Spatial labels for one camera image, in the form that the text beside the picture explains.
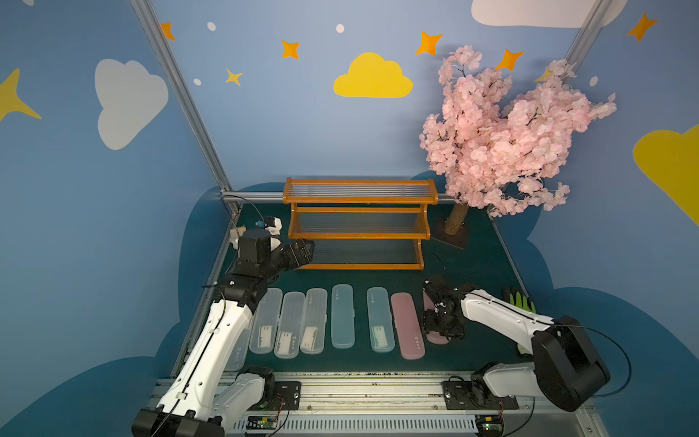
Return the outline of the pink pencil case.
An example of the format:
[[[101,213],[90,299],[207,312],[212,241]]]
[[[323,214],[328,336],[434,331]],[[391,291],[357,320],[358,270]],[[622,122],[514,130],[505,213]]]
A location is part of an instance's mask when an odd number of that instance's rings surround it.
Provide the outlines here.
[[[419,360],[425,355],[422,328],[411,294],[395,293],[391,296],[395,330],[400,354],[405,360]]]
[[[429,298],[426,292],[422,293],[423,296],[423,311],[434,311],[435,307],[433,304],[433,301]],[[446,345],[450,342],[450,340],[438,333],[437,331],[429,331],[426,334],[426,339],[428,342],[435,344],[435,345]]]

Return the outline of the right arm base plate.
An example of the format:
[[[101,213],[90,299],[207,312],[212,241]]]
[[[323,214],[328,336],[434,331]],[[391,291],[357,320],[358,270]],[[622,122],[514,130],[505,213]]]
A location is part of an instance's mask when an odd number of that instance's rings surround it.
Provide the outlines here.
[[[442,396],[448,410],[518,410],[513,397],[496,397],[481,382],[450,379],[442,382]]]

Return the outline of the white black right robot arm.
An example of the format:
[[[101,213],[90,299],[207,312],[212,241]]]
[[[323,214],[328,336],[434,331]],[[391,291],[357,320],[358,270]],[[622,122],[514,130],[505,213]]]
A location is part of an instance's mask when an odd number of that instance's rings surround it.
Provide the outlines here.
[[[531,354],[529,362],[493,363],[473,373],[470,389],[479,404],[505,397],[544,397],[571,413],[611,380],[602,356],[578,320],[534,314],[484,290],[453,288],[442,278],[426,280],[422,290],[434,305],[422,315],[425,333],[435,331],[460,340],[466,323],[477,322]]]

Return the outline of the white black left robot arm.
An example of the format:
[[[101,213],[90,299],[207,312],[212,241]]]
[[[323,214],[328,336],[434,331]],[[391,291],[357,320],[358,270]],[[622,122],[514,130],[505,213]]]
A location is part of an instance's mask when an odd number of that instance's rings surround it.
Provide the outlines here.
[[[176,380],[154,409],[138,412],[135,436],[223,436],[250,407],[274,395],[273,371],[247,367],[222,394],[216,390],[238,338],[249,327],[269,284],[312,262],[315,243],[291,240],[273,247],[266,229],[238,239],[234,269],[214,286],[209,316]]]

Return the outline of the light blue pencil case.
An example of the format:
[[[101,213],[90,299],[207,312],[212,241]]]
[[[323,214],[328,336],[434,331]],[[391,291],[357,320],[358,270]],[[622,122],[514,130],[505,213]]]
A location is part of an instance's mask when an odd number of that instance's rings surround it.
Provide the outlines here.
[[[331,343],[336,349],[349,349],[355,344],[354,294],[349,284],[332,288]]]
[[[371,348],[375,353],[389,353],[395,347],[389,293],[382,287],[367,290]]]

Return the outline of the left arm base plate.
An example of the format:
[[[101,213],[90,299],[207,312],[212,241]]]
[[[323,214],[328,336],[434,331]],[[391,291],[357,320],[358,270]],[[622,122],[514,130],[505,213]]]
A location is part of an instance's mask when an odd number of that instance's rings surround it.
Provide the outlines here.
[[[251,412],[298,411],[301,382],[276,382],[273,393],[249,408]]]

